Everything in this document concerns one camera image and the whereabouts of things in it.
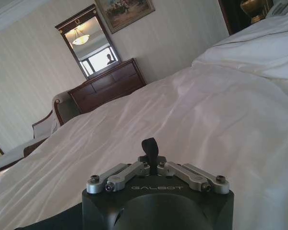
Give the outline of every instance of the wooden furniture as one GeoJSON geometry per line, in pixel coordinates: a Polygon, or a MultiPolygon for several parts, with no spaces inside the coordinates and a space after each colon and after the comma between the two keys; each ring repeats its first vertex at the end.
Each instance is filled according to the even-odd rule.
{"type": "Polygon", "coordinates": [[[75,101],[80,113],[84,114],[143,86],[145,82],[132,58],[87,80],[68,93],[75,101]]]}
{"type": "MultiPolygon", "coordinates": [[[[229,35],[235,34],[246,27],[251,25],[251,19],[248,15],[241,9],[242,0],[218,0],[223,17],[228,29],[229,35]]],[[[262,0],[264,1],[263,14],[269,12],[273,6],[272,0],[262,0]]]]}

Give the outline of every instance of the framed mirror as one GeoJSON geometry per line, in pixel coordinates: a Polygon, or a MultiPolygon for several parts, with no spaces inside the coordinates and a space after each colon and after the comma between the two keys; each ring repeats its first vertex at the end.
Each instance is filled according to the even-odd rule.
{"type": "Polygon", "coordinates": [[[94,4],[55,27],[86,79],[121,62],[94,4]]]}

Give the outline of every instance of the wooden dresser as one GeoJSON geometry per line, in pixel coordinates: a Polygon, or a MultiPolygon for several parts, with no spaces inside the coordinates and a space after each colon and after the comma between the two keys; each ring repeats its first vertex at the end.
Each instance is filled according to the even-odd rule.
{"type": "Polygon", "coordinates": [[[81,114],[88,113],[114,99],[131,94],[145,86],[143,77],[132,58],[85,81],[68,93],[81,114]]]}

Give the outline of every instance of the wall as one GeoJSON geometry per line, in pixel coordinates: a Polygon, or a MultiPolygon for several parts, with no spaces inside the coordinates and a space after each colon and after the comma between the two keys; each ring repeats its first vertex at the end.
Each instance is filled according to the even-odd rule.
{"type": "MultiPolygon", "coordinates": [[[[0,147],[32,138],[31,124],[52,97],[84,81],[54,28],[92,0],[51,0],[0,31],[0,147]]],[[[217,0],[153,0],[156,11],[111,35],[126,60],[137,59],[147,82],[191,65],[228,36],[217,0]]]]}

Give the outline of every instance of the white duvet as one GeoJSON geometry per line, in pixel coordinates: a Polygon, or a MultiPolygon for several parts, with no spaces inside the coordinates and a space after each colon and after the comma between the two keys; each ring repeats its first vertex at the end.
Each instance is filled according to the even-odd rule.
{"type": "MultiPolygon", "coordinates": [[[[250,30],[264,26],[268,20],[250,30]]],[[[190,68],[72,119],[7,171],[0,177],[0,230],[78,204],[90,175],[136,161],[149,137],[168,160],[227,177],[235,193],[234,229],[288,229],[288,95],[251,68],[236,68],[248,64],[239,48],[236,54],[227,45],[215,49],[190,68]]],[[[285,49],[286,43],[274,52],[285,49]]]]}

